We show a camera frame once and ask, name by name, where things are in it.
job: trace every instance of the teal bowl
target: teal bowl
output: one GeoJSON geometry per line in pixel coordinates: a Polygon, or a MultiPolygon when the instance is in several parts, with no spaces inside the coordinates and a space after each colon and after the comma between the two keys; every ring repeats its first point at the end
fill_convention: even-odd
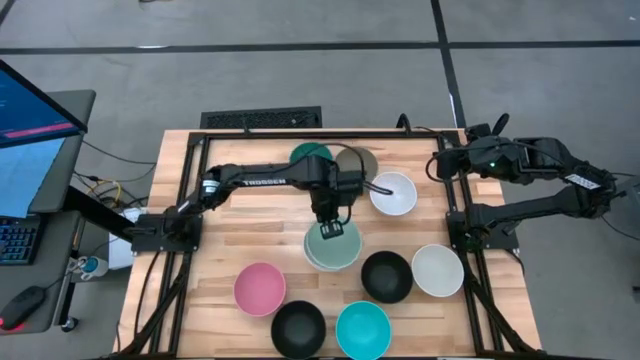
{"type": "Polygon", "coordinates": [[[333,160],[333,155],[331,155],[329,148],[315,142],[309,142],[296,146],[291,152],[291,155],[289,155],[289,162],[292,163],[307,155],[318,155],[325,159],[333,160]]]}
{"type": "Polygon", "coordinates": [[[342,351],[354,360],[377,359],[391,345],[391,322],[378,305],[357,301],[338,316],[336,339],[342,351]]]}

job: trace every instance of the computer monitor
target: computer monitor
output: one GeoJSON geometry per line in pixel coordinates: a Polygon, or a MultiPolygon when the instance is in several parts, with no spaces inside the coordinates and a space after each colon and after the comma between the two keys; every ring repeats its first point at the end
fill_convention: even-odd
{"type": "Polygon", "coordinates": [[[0,60],[0,148],[86,131],[85,124],[0,60]]]}

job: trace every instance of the wooden tabletop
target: wooden tabletop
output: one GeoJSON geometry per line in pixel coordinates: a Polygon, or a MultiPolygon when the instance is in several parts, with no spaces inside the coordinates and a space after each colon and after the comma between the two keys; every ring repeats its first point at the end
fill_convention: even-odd
{"type": "MultiPolygon", "coordinates": [[[[152,213],[161,213],[166,207],[175,205],[188,135],[187,130],[165,132],[149,198],[152,213]]],[[[291,150],[304,141],[215,140],[211,143],[208,165],[287,162],[291,150]]],[[[373,152],[379,162],[379,173],[399,171],[411,178],[418,190],[416,207],[404,216],[389,217],[379,213],[368,196],[360,198],[353,207],[352,218],[363,236],[360,258],[344,271],[327,273],[315,270],[304,257],[304,234],[315,222],[307,192],[292,187],[238,189],[221,207],[205,213],[203,237],[200,249],[194,255],[189,278],[179,357],[279,356],[270,338],[273,315],[249,317],[237,309],[233,301],[232,286],[236,275],[245,266],[259,261],[272,263],[285,274],[285,302],[306,300],[324,314],[327,338],[318,355],[345,356],[336,342],[335,323],[347,304],[371,300],[360,283],[360,267],[364,260],[377,251],[390,250],[410,262],[413,254],[424,245],[449,246],[444,220],[448,210],[444,186],[430,181],[424,173],[426,161],[437,150],[435,140],[341,142],[373,152]]],[[[330,149],[334,156],[342,150],[330,149]]],[[[195,183],[197,162],[194,161],[191,188],[195,183]]],[[[504,203],[498,181],[476,176],[470,176],[469,181],[474,202],[504,203]]],[[[459,188],[456,188],[456,195],[458,205],[463,206],[459,188]]],[[[496,305],[522,338],[539,348],[520,266],[501,250],[488,250],[485,255],[496,305]]],[[[136,307],[152,257],[152,254],[139,255],[133,264],[119,325],[123,346],[133,337],[136,307]]],[[[164,259],[165,255],[161,254],[151,273],[140,327],[156,306],[164,259]]],[[[180,262],[178,258],[174,274],[180,262]]],[[[391,318],[393,328],[387,356],[474,355],[462,290],[448,298],[435,298],[414,284],[404,301],[379,305],[391,318]]],[[[485,346],[491,349],[486,314],[481,305],[478,307],[485,346]]],[[[162,330],[161,350],[168,347],[172,316],[173,308],[170,308],[162,330]]]]}

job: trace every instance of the pink bowl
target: pink bowl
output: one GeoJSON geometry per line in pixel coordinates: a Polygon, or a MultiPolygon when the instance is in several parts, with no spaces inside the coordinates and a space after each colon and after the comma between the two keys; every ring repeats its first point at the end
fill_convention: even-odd
{"type": "Polygon", "coordinates": [[[244,268],[233,284],[233,297],[240,310],[251,316],[266,316],[284,301],[284,275],[275,266],[255,263],[244,268]]]}

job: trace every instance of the bowl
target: bowl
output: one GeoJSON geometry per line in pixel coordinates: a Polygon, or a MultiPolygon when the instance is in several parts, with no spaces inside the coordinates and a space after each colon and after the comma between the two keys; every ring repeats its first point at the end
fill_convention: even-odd
{"type": "Polygon", "coordinates": [[[377,359],[391,345],[391,322],[376,304],[357,301],[347,305],[338,316],[336,340],[354,360],[377,359]]]}
{"type": "Polygon", "coordinates": [[[313,356],[324,342],[327,327],[320,310],[306,301],[284,305],[271,323],[271,340],[288,359],[313,356]]]}
{"type": "Polygon", "coordinates": [[[329,151],[329,148],[316,142],[308,142],[302,143],[296,146],[295,149],[293,149],[291,155],[289,155],[289,162],[293,163],[294,161],[297,161],[307,155],[318,155],[322,156],[323,158],[333,160],[333,155],[331,155],[331,151],[329,151]]]}
{"type": "Polygon", "coordinates": [[[400,255],[380,251],[367,258],[360,272],[362,286],[372,298],[382,303],[400,302],[413,286],[411,266],[400,255]]]}
{"type": "Polygon", "coordinates": [[[325,239],[320,232],[320,223],[315,223],[306,235],[308,257],[313,264],[328,271],[342,270],[358,260],[362,250],[362,237],[353,219],[343,225],[344,233],[331,239],[325,239]]]}
{"type": "Polygon", "coordinates": [[[275,266],[255,263],[244,268],[233,284],[233,298],[240,310],[251,316],[266,316],[284,301],[284,275],[275,266]]]}
{"type": "Polygon", "coordinates": [[[309,252],[309,237],[307,235],[304,236],[304,257],[307,259],[309,264],[311,264],[311,266],[313,266],[318,271],[325,271],[325,272],[337,271],[337,270],[326,268],[315,261],[315,259],[311,256],[311,253],[309,252]]]}
{"type": "Polygon", "coordinates": [[[336,163],[340,167],[340,171],[361,170],[360,157],[362,156],[362,162],[364,163],[365,180],[372,181],[378,173],[378,160],[373,153],[362,147],[344,149],[336,156],[336,163]]]}
{"type": "Polygon", "coordinates": [[[373,206],[381,213],[400,216],[408,213],[416,206],[418,191],[413,181],[399,172],[386,172],[373,179],[373,183],[393,191],[392,195],[384,195],[369,191],[373,206]]]}
{"type": "Polygon", "coordinates": [[[420,248],[413,256],[411,270],[420,289],[435,297],[455,294],[464,280],[460,258],[442,245],[434,244],[420,248]]]}

